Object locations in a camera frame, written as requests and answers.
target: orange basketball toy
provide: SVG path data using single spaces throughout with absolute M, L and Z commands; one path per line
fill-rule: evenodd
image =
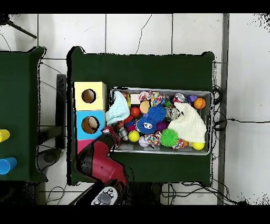
M 195 101 L 194 101 L 194 107 L 196 109 L 203 109 L 205 107 L 205 100 L 204 98 L 197 98 Z

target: purple toy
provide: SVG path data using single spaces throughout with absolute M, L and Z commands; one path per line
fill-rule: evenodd
M 157 129 L 156 129 L 156 132 L 161 132 L 163 131 L 164 129 L 166 129 L 168 127 L 168 124 L 163 120 L 159 123 L 157 123 Z
M 189 97 L 187 97 L 187 101 L 188 102 L 194 102 L 198 97 L 195 95 L 190 95 Z

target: light green cloth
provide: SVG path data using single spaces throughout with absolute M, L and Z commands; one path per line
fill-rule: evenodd
M 128 102 L 124 95 L 119 91 L 115 91 L 113 95 L 114 103 L 105 113 L 107 125 L 125 120 L 130 115 Z

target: green table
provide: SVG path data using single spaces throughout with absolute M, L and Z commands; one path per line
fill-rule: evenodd
M 75 168 L 74 120 L 71 87 L 75 81 L 102 81 L 111 87 L 202 90 L 212 92 L 214 54 L 202 55 L 115 55 L 85 54 L 73 47 L 67 54 L 67 180 L 75 185 L 90 182 Z M 194 155 L 164 155 L 114 153 L 112 158 L 122 163 L 126 171 L 134 172 L 136 182 L 201 181 L 210 186 L 210 157 Z
M 15 157 L 17 166 L 1 180 L 43 182 L 35 166 L 38 125 L 38 62 L 44 48 L 0 52 L 0 129 L 11 136 L 0 143 L 0 158 Z

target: white cloth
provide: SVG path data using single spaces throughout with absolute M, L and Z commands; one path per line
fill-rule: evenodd
M 196 110 L 185 102 L 175 102 L 180 116 L 168 126 L 177 132 L 178 138 L 188 142 L 205 143 L 206 126 Z

